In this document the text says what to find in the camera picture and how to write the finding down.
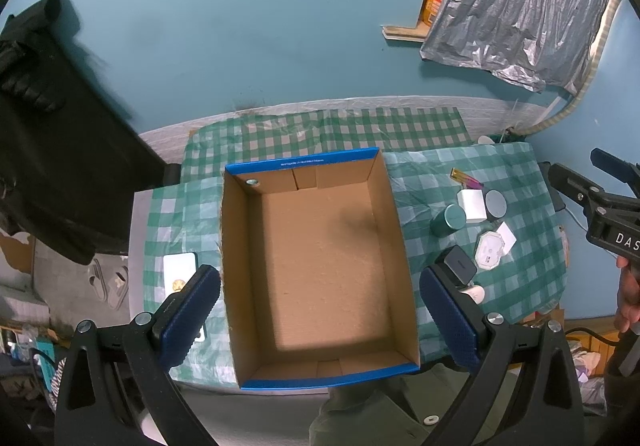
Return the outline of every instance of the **shelf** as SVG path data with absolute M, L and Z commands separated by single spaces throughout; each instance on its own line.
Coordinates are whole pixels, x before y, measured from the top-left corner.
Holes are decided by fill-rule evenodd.
M 385 40 L 396 41 L 413 41 L 422 43 L 427 37 L 429 32 L 428 26 L 423 22 L 418 22 L 415 28 L 409 27 L 393 27 L 391 25 L 385 25 L 382 27 L 382 35 Z

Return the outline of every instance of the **metal bolt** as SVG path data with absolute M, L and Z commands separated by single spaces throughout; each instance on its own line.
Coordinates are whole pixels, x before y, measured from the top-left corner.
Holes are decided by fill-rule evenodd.
M 423 423 L 425 426 L 433 426 L 434 424 L 437 424 L 439 420 L 440 418 L 437 415 L 430 415 L 424 418 Z
M 546 323 L 546 326 L 549 327 L 554 332 L 560 332 L 562 330 L 562 325 L 556 320 L 549 320 Z
M 134 321 L 136 322 L 136 325 L 146 325 L 147 323 L 149 323 L 149 321 L 151 321 L 151 314 L 149 314 L 148 312 L 141 312 L 136 316 Z
M 89 330 L 91 328 L 91 325 L 93 325 L 94 322 L 91 320 L 82 320 L 80 321 L 80 323 L 78 323 L 78 327 L 76 327 L 76 330 L 79 333 L 83 333 L 86 332 L 87 330 Z
M 489 312 L 486 318 L 492 325 L 502 325 L 504 323 L 504 317 L 502 316 L 502 314 L 497 312 Z

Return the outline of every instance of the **blue wall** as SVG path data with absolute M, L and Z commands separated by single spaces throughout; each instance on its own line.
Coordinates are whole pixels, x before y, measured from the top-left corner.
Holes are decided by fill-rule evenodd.
M 629 188 L 591 165 L 595 147 L 640 161 L 640 20 L 627 0 L 620 5 L 596 76 L 583 102 L 564 121 L 530 138 L 541 160 L 559 162 L 602 185 L 610 193 L 631 195 Z M 586 223 L 580 208 L 567 206 Z M 561 304 L 565 316 L 588 318 L 613 314 L 620 271 L 614 258 L 589 244 L 584 231 L 565 212 L 559 214 L 570 239 L 571 264 Z
M 0 16 L 36 0 L 10 0 Z M 548 104 L 486 72 L 422 62 L 380 25 L 412 26 L 422 0 L 69 0 L 71 57 L 142 132 L 234 109 L 369 95 Z

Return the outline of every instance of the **person's hand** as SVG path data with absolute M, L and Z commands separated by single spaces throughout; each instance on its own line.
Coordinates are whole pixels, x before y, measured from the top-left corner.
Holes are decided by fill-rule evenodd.
M 613 324 L 620 332 L 626 332 L 629 327 L 640 320 L 640 272 L 632 271 L 629 260 L 621 256 L 616 260 L 616 267 L 620 268 L 620 286 L 618 287 L 618 311 Z

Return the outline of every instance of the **open cardboard box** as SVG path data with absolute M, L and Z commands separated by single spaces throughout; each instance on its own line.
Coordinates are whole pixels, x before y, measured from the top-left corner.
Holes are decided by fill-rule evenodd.
M 241 388 L 419 368 L 414 293 L 377 148 L 226 166 L 223 293 Z

